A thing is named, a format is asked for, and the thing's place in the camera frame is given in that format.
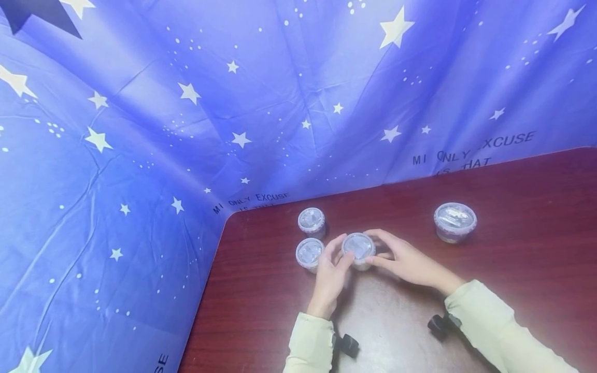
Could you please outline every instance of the light green sleeve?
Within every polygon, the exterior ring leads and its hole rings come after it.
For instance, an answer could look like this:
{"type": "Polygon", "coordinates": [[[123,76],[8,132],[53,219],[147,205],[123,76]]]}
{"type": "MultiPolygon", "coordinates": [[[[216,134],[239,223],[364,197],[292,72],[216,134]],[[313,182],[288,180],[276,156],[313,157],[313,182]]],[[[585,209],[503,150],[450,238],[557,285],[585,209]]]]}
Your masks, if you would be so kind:
{"type": "Polygon", "coordinates": [[[471,345],[501,373],[578,373],[518,325],[514,310],[479,281],[459,287],[445,305],[471,345]]]}
{"type": "Polygon", "coordinates": [[[334,354],[333,335],[331,321],[299,313],[283,373],[328,373],[334,354]]]}

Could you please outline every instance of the right hand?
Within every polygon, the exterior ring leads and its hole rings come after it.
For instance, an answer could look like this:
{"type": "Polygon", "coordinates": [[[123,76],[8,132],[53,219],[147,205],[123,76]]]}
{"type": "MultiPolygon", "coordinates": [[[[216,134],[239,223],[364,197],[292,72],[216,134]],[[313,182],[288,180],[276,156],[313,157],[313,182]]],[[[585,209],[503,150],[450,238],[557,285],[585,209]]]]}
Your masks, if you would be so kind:
{"type": "Polygon", "coordinates": [[[448,296],[464,281],[410,243],[382,229],[365,232],[376,246],[386,245],[390,252],[368,257],[367,263],[385,268],[401,279],[416,285],[431,286],[448,296]]]}

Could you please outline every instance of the clear plastic lid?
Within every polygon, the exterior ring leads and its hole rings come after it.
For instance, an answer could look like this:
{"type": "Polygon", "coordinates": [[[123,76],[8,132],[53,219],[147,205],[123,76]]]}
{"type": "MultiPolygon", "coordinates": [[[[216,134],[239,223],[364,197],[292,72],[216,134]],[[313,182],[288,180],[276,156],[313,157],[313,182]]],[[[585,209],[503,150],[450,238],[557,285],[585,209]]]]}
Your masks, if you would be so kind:
{"type": "Polygon", "coordinates": [[[317,207],[309,207],[298,215],[298,227],[305,233],[314,233],[325,224],[325,215],[317,207]]]}
{"type": "Polygon", "coordinates": [[[352,251],[355,261],[364,261],[365,258],[375,255],[375,243],[365,233],[351,233],[342,242],[342,251],[352,251]]]}
{"type": "Polygon", "coordinates": [[[438,207],[433,219],[441,229],[458,235],[471,232],[477,225],[477,216],[473,209],[457,202],[438,207]]]}
{"type": "Polygon", "coordinates": [[[306,267],[317,265],[319,256],[324,251],[324,243],[317,238],[306,238],[297,246],[297,261],[306,267]]]}

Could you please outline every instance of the plastic cup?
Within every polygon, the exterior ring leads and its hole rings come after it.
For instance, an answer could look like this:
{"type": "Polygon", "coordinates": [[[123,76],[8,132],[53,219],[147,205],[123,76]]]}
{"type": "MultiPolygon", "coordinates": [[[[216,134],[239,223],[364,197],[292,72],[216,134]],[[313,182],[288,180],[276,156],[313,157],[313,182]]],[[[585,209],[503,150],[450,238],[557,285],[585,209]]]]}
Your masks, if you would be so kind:
{"type": "Polygon", "coordinates": [[[307,237],[323,239],[327,234],[325,215],[317,207],[306,208],[298,215],[298,227],[307,237]]]}
{"type": "Polygon", "coordinates": [[[296,259],[302,268],[317,273],[317,260],[324,251],[324,243],[317,238],[306,238],[302,240],[296,251],[296,259]]]}
{"type": "Polygon", "coordinates": [[[459,243],[477,226],[473,209],[457,202],[443,204],[433,215],[438,237],[448,243],[459,243]]]}
{"type": "Polygon", "coordinates": [[[347,254],[353,252],[355,262],[352,266],[359,271],[366,271],[371,267],[365,259],[375,255],[375,243],[365,233],[351,233],[342,241],[342,251],[347,254]]]}

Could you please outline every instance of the black clamp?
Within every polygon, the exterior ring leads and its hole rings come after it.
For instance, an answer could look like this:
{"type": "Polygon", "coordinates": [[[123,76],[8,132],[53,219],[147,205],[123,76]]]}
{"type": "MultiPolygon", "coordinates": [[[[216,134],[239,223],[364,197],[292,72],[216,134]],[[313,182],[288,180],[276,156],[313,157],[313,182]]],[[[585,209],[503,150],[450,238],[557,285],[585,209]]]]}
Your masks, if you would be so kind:
{"type": "Polygon", "coordinates": [[[342,338],[334,334],[332,344],[334,345],[334,350],[340,351],[353,359],[356,359],[356,355],[359,353],[359,343],[348,334],[344,334],[342,338]]]}
{"type": "Polygon", "coordinates": [[[448,337],[450,329],[460,329],[462,323],[460,320],[449,313],[445,313],[444,317],[440,315],[433,315],[431,320],[427,323],[427,327],[431,330],[431,334],[439,341],[443,341],[448,337]]]}

